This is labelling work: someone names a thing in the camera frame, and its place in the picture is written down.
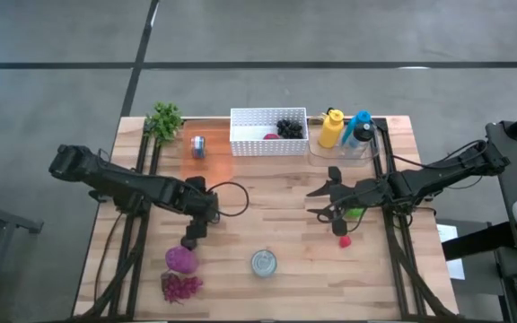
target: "leafy herb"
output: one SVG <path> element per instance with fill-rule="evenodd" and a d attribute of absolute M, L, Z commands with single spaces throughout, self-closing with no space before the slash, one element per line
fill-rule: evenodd
<path fill-rule="evenodd" d="M 179 108 L 174 103 L 156 102 L 154 110 L 155 114 L 146 116 L 148 131 L 145 135 L 154 136 L 159 144 L 172 141 L 181 123 Z"/>

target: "grey floor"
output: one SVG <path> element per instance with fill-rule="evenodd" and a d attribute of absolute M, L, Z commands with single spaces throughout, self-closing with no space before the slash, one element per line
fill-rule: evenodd
<path fill-rule="evenodd" d="M 150 0 L 0 0 L 0 62 L 132 62 Z M 517 1 L 165 0 L 145 61 L 517 61 Z M 0 69 L 0 208 L 45 221 L 19 231 L 0 274 L 0 321 L 69 316 L 97 205 L 48 175 L 62 143 L 110 150 L 130 70 Z M 516 69 L 144 70 L 131 116 L 156 100 L 185 115 L 232 107 L 410 115 L 422 159 L 517 118 Z M 497 180 L 437 197 L 439 216 L 505 219 Z M 495 302 L 459 295 L 495 319 Z"/>

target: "wooden table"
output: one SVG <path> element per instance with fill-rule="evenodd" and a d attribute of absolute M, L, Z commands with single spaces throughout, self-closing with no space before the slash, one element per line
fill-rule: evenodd
<path fill-rule="evenodd" d="M 127 168 L 135 167 L 143 120 L 121 119 L 112 162 Z M 387 120 L 394 153 L 419 162 L 409 117 L 387 117 Z M 193 135 L 203 135 L 207 140 L 207 157 L 203 161 L 190 157 L 189 142 Z M 150 155 L 147 155 L 145 173 L 149 162 Z M 397 161 L 399 170 L 409 166 Z M 349 186 L 359 179 L 374 176 L 372 163 L 364 167 L 342 167 L 341 170 L 343 180 Z M 165 252 L 179 244 L 189 217 L 154 207 L 136 302 L 136 319 L 399 318 L 381 211 L 368 211 L 359 229 L 350 234 L 353 244 L 346 249 L 338 246 L 338 238 L 328 224 L 318 223 L 313 214 L 305 212 L 307 208 L 321 208 L 329 202 L 327 196 L 305 196 L 322 186 L 327 179 L 326 167 L 311 166 L 306 156 L 232 157 L 227 118 L 186 122 L 175 142 L 162 148 L 158 174 L 180 179 L 203 175 L 208 187 L 225 180 L 236 181 L 248 189 L 250 207 L 239 217 L 223 217 L 219 224 L 210 225 L 208 237 L 198 241 L 196 253 L 200 266 L 196 274 L 205 285 L 184 305 L 163 300 L 159 277 L 167 270 Z M 217 192 L 224 212 L 235 213 L 243 207 L 244 195 L 238 188 L 222 187 Z M 83 313 L 92 306 L 97 267 L 117 216 L 114 205 L 101 205 L 74 314 Z M 110 244 L 101 288 L 115 272 L 123 222 L 120 221 Z M 416 212 L 410 231 L 420 275 L 443 304 L 457 312 L 432 213 Z M 257 278 L 250 269 L 250 258 L 260 249 L 272 250 L 278 260 L 275 275 L 267 279 Z M 405 286 L 412 309 L 407 277 Z M 121 298 L 126 304 L 127 285 L 124 285 Z"/>

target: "white basket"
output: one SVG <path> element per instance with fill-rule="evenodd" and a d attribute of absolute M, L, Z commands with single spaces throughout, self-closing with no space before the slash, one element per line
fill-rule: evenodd
<path fill-rule="evenodd" d="M 302 126 L 303 139 L 270 139 L 276 134 L 276 122 L 296 121 Z M 309 145 L 306 108 L 231 109 L 231 151 L 233 156 L 304 155 Z"/>

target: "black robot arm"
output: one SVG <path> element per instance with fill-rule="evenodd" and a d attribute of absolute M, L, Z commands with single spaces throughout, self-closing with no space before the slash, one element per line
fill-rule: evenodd
<path fill-rule="evenodd" d="M 383 206 L 395 214 L 410 214 L 427 196 L 436 196 L 444 188 L 469 176 L 495 176 L 510 162 L 488 141 L 477 141 L 455 157 L 447 157 L 421 170 L 403 170 L 387 173 L 381 179 L 364 179 L 353 188 L 342 184 L 340 170 L 329 168 L 330 180 L 307 196 L 330 195 L 330 204 L 323 209 L 309 210 L 319 220 L 332 223 L 338 236 L 347 235 L 344 213 L 352 208 Z"/>
<path fill-rule="evenodd" d="M 206 237 L 206 225 L 217 218 L 218 196 L 207 192 L 205 178 L 186 181 L 172 177 L 142 175 L 104 161 L 85 146 L 61 144 L 49 166 L 57 179 L 82 181 L 95 190 L 90 195 L 111 196 L 125 214 L 140 214 L 146 203 L 153 203 L 177 214 L 191 215 L 181 245 L 193 249 L 196 239 Z"/>

